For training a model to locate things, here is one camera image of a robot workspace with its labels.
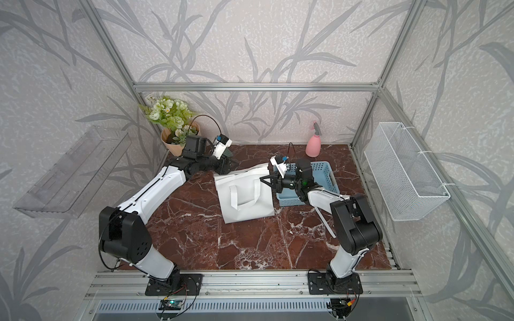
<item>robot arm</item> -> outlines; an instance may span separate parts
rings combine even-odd
[[[354,196],[339,195],[325,190],[314,182],[313,170],[308,159],[298,159],[294,174],[281,171],[286,158],[271,158],[271,163],[278,169],[274,174],[261,177],[261,181],[277,193],[284,188],[295,190],[298,198],[332,214],[339,240],[336,256],[327,267],[325,285],[327,293],[362,293],[355,267],[373,246],[382,240],[382,230],[375,221],[375,216],[362,194]]]
[[[214,170],[221,175],[230,172],[232,161],[224,153],[232,141],[224,135],[218,136],[210,155],[205,153],[206,142],[205,137],[188,136],[180,157],[163,167],[151,182],[117,208],[107,206],[100,212],[100,251],[134,265],[172,289],[179,286],[177,278],[172,277],[174,271],[178,275],[178,270],[153,247],[145,225],[159,205],[197,171]]]

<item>white wire mesh basket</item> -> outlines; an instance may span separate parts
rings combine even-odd
[[[364,154],[394,221],[422,219],[450,198],[402,123],[379,123]]]

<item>pink spray bottle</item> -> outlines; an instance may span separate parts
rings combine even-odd
[[[309,139],[305,153],[309,157],[317,157],[321,150],[321,130],[317,122],[314,122],[314,127],[311,129],[314,129],[314,135]]]

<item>leaf pattern wall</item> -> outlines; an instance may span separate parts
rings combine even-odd
[[[162,95],[161,92],[148,96]],[[350,143],[369,92],[166,92],[189,102],[198,114],[211,115],[235,143],[300,143],[320,124],[323,143]],[[207,118],[196,120],[202,135],[215,137],[218,128]]]
[[[427,2],[386,83],[511,261],[513,31],[513,1]],[[383,104],[373,118],[360,153],[378,122],[392,120]],[[380,205],[378,190],[373,193]],[[396,254],[415,271],[435,319],[514,319],[451,208],[443,204],[417,222],[392,222],[384,213]]]
[[[513,32],[513,1],[425,8],[387,83],[512,262]]]
[[[94,3],[135,82],[326,83],[376,82],[411,0]],[[370,96],[169,94],[242,143],[305,143],[316,119],[326,124],[323,142],[350,142]],[[217,130],[200,122],[209,133]]]
[[[0,56],[0,319],[73,319],[100,269],[98,212],[144,186],[165,153],[78,3],[1,2]],[[132,144],[84,213],[14,210],[91,125],[127,130]]]
[[[374,82],[410,6],[398,0],[94,3],[136,82],[311,82],[325,71],[323,82]]]
[[[514,320],[514,306],[448,204],[419,221],[391,219],[364,155],[378,123],[390,121],[395,120],[378,101],[356,153],[395,259],[414,271],[434,320]]]

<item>red marble surface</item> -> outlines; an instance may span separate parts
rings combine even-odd
[[[287,153],[287,145],[230,147],[240,168]],[[305,145],[296,146],[306,157]],[[347,145],[323,145],[312,161],[328,161],[341,194],[364,193]],[[185,270],[325,269],[339,242],[332,238],[313,207],[280,207],[273,194],[275,216],[225,224],[212,173],[197,173],[179,187],[147,224],[153,244]],[[332,216],[322,212],[332,226]],[[390,269],[382,242],[368,252],[358,269]]]

